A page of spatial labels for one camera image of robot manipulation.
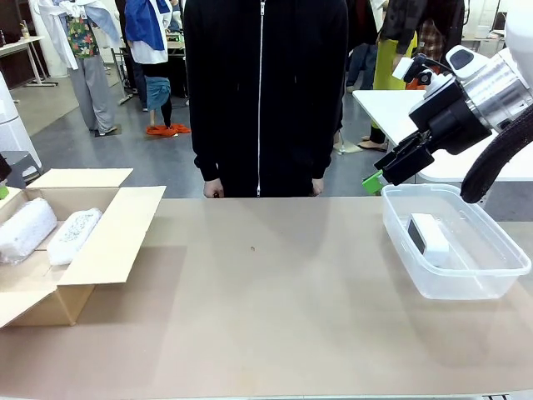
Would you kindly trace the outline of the cart with green box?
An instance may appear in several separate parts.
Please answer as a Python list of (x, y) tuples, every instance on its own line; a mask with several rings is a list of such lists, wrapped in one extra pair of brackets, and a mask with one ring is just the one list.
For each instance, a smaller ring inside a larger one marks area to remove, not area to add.
[(185, 43), (181, 33), (167, 34), (167, 53), (172, 95), (188, 98)]

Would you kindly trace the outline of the person in yellow apron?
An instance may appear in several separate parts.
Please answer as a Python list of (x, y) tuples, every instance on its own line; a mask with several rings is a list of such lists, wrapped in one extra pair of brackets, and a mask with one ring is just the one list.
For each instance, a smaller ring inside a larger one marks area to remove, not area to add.
[(464, 0), (389, 0), (378, 33), (374, 90), (403, 90), (392, 76), (403, 57), (423, 53), (439, 63), (461, 43)]

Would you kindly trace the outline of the mannequin with floral shirt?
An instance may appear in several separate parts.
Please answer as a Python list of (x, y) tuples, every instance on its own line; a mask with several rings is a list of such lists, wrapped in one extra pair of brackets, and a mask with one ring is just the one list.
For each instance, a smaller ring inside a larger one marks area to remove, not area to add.
[(97, 137), (117, 130), (107, 74), (94, 28), (112, 44), (120, 33), (100, 0), (36, 0), (47, 34), (67, 67), (87, 129)]

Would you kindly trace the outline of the white background table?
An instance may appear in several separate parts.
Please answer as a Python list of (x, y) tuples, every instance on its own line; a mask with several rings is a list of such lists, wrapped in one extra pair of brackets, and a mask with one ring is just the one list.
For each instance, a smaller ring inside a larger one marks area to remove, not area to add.
[[(416, 130), (416, 125), (409, 118), (409, 112), (422, 100), (423, 94), (422, 90), (357, 90), (352, 96), (385, 133), (386, 139), (389, 140), (389, 148), (394, 148)], [(474, 161), (496, 137), (497, 134), (493, 132), (489, 137), (455, 156), (444, 150), (435, 152), (433, 154), (435, 161), (414, 177), (408, 178), (406, 184), (408, 186), (420, 184), (426, 190), (443, 189), (457, 194)], [(533, 183), (533, 142), (502, 168), (496, 182)]]

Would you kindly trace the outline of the light background desk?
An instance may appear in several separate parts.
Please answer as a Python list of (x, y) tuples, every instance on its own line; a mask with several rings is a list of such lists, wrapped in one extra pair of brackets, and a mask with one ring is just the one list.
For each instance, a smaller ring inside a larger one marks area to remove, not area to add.
[(20, 37), (17, 42), (0, 47), (0, 72), (9, 89), (19, 87), (54, 87), (57, 82), (48, 81), (47, 69), (39, 57), (40, 40), (44, 36)]

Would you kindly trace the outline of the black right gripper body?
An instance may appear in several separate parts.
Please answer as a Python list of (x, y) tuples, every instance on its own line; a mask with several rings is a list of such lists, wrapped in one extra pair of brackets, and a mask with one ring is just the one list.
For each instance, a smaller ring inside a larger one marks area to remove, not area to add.
[(416, 125), (413, 148), (422, 148), (429, 154), (442, 149), (458, 155), (491, 135), (491, 130), (471, 110), (455, 78), (424, 97), (409, 117)]

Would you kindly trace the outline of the open brown cardboard box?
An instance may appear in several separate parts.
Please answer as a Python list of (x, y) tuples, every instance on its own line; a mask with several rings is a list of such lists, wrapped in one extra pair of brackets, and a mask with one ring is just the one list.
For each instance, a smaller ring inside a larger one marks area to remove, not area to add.
[(97, 208), (102, 217), (73, 261), (50, 264), (46, 239), (25, 260), (0, 263), (0, 328), (72, 326), (94, 288), (125, 283), (165, 187), (125, 187), (129, 168), (51, 169), (0, 200), (0, 224), (22, 205), (42, 198), (57, 220)]

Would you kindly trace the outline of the person in blue jeans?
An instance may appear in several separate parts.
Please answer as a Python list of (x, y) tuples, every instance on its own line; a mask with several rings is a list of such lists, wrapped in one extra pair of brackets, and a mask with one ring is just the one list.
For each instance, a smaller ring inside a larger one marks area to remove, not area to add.
[(346, 90), (356, 90), (356, 82), (362, 73), (360, 90), (372, 90), (376, 68), (377, 45), (363, 43), (354, 48), (346, 80)]

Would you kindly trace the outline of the bubble-wrapped clock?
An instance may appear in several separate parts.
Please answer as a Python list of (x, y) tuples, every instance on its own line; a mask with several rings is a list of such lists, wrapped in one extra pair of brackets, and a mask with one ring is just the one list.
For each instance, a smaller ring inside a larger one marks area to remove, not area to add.
[(25, 260), (56, 226), (57, 217), (46, 200), (26, 202), (0, 226), (0, 263)]
[(71, 214), (47, 245), (51, 266), (70, 264), (90, 237), (102, 217), (98, 208), (77, 211)]

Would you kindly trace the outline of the small white black box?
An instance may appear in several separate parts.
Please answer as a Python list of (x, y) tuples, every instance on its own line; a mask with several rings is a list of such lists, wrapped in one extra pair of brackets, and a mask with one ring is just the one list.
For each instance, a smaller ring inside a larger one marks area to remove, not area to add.
[(407, 233), (429, 264), (436, 267), (442, 267), (445, 264), (450, 245), (432, 215), (412, 213), (407, 223)]

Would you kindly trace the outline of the clear plastic container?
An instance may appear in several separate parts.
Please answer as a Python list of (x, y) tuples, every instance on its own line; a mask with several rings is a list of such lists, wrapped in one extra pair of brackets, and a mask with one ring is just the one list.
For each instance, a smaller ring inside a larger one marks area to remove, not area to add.
[[(443, 189), (422, 185), (388, 185), (381, 190), (383, 223), (418, 292), (434, 300), (501, 298), (531, 271), (531, 260), (477, 204)], [(419, 253), (407, 233), (412, 213), (438, 222), (450, 245), (445, 264), (436, 267)]]

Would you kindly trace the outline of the person's right hand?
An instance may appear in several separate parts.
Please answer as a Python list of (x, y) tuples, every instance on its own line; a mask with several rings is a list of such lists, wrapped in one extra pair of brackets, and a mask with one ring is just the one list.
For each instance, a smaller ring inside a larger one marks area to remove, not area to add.
[(224, 187), (219, 178), (204, 182), (203, 194), (206, 198), (224, 198)]

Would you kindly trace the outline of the person in black hoodie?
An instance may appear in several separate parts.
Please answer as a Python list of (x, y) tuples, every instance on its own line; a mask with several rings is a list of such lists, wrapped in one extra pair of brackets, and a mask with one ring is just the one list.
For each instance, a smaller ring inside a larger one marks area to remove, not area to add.
[(346, 0), (187, 0), (192, 148), (225, 198), (312, 196), (341, 116)]

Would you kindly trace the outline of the figure in blue white jacket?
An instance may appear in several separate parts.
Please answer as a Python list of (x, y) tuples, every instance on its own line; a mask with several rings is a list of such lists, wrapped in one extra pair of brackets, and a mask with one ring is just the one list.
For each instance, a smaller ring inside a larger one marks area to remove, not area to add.
[(169, 0), (126, 0), (126, 41), (133, 60), (141, 65), (145, 77), (149, 126), (169, 127), (172, 124), (166, 35), (171, 19)]

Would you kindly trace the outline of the orange cloth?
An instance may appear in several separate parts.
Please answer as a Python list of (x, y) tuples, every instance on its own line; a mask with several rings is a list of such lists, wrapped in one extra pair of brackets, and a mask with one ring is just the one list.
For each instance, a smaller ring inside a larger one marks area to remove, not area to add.
[(146, 129), (147, 135), (157, 137), (174, 137), (179, 134), (188, 134), (191, 132), (189, 127), (180, 123), (172, 123), (169, 127), (165, 125), (149, 126)]

